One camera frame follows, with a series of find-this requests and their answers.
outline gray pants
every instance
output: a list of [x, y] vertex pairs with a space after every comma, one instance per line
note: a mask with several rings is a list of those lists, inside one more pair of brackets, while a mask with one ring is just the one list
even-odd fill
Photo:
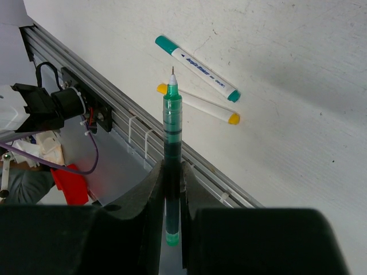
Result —
[[9, 196], [7, 204], [36, 204], [54, 186], [51, 172], [11, 168], [9, 171]]

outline person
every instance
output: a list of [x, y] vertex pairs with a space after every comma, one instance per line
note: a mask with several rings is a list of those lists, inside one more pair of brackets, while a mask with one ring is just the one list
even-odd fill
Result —
[[[6, 204], [36, 204], [54, 186], [50, 171], [31, 170], [26, 163], [11, 163], [9, 170], [9, 196], [2, 200]], [[2, 162], [0, 162], [0, 183]]]

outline black cable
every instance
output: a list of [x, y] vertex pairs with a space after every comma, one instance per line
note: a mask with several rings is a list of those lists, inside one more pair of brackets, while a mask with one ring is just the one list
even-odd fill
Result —
[[50, 62], [43, 62], [37, 65], [36, 67], [36, 79], [37, 79], [37, 86], [42, 88], [42, 74], [41, 74], [41, 67], [43, 65], [47, 65], [48, 67], [50, 67], [55, 75], [55, 80], [56, 80], [56, 85], [59, 88], [59, 90], [61, 91], [63, 88], [61, 87], [59, 81], [58, 81], [58, 73], [57, 73], [57, 69], [54, 65], [52, 65]]

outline yellow marker cap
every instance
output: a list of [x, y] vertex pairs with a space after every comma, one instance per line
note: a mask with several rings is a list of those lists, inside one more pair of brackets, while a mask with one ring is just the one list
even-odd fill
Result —
[[240, 115], [238, 113], [233, 113], [233, 115], [229, 118], [228, 123], [237, 125], [240, 122]]
[[157, 92], [162, 94], [167, 94], [167, 85], [166, 84], [159, 84], [157, 87]]

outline red object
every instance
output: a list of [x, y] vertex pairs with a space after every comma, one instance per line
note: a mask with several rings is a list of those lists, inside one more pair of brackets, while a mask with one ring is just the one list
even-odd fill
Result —
[[[78, 170], [74, 164], [70, 164], [67, 167]], [[84, 205], [89, 201], [88, 187], [83, 176], [64, 170], [53, 169], [51, 169], [51, 174], [57, 189], [63, 191], [68, 205]]]

